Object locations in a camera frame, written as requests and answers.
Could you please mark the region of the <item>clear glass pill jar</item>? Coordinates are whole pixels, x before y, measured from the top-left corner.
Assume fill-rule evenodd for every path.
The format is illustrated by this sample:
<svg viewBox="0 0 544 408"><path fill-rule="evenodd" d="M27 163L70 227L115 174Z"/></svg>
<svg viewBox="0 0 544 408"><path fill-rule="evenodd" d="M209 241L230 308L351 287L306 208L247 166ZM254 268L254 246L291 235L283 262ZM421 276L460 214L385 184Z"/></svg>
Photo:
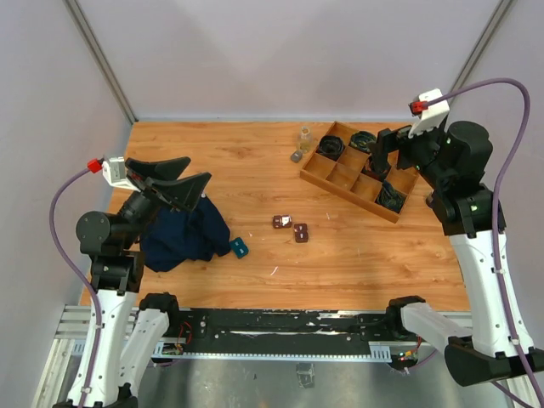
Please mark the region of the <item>clear glass pill jar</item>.
<svg viewBox="0 0 544 408"><path fill-rule="evenodd" d="M311 129L306 126L302 126L297 135L297 149L303 154L309 153L312 149L313 134Z"/></svg>

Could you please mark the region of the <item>grey pill box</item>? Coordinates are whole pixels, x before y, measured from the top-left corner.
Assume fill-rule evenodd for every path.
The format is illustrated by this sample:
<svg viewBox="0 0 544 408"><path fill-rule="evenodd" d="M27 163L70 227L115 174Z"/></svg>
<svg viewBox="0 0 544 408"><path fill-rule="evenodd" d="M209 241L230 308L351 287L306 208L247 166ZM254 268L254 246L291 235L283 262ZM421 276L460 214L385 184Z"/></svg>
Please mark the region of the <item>grey pill box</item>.
<svg viewBox="0 0 544 408"><path fill-rule="evenodd" d="M301 150L294 151L292 155L290 156L290 159L293 162L300 162L302 158L303 158L303 152Z"/></svg>

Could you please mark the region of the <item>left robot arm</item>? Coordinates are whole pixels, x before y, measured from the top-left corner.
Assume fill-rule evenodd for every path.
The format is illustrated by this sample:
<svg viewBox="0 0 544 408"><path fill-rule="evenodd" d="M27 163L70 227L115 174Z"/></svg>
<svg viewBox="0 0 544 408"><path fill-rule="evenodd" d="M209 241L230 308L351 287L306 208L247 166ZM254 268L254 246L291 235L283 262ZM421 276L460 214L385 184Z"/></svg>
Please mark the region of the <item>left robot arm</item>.
<svg viewBox="0 0 544 408"><path fill-rule="evenodd" d="M189 157L165 161L138 161L121 156L91 160L61 186L89 173L102 173L107 183L130 191L116 213L91 211L76 223L80 252L90 258L85 275L70 267L91 297L91 316L76 378L64 407L135 407L139 385L157 343L182 326L177 298L151 293L139 305L134 327L128 329L144 275L145 255L133 245L160 209L192 212L212 175L182 174Z"/></svg>

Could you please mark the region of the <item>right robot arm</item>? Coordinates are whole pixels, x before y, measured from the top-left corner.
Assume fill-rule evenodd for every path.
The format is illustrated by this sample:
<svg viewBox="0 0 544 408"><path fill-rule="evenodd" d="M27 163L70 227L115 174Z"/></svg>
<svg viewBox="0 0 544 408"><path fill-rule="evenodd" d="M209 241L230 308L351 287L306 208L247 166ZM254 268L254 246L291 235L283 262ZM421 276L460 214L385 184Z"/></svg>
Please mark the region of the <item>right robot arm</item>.
<svg viewBox="0 0 544 408"><path fill-rule="evenodd" d="M417 136L409 132L380 131L371 161L378 167L397 152L397 167L415 168L432 187L428 205L456 254L472 326L459 326L420 297L401 297L388 305L387 334L396 340L421 337L445 357L463 387L541 372L543 352L524 327L509 276L502 208L481 181L493 151L488 131L458 121Z"/></svg>

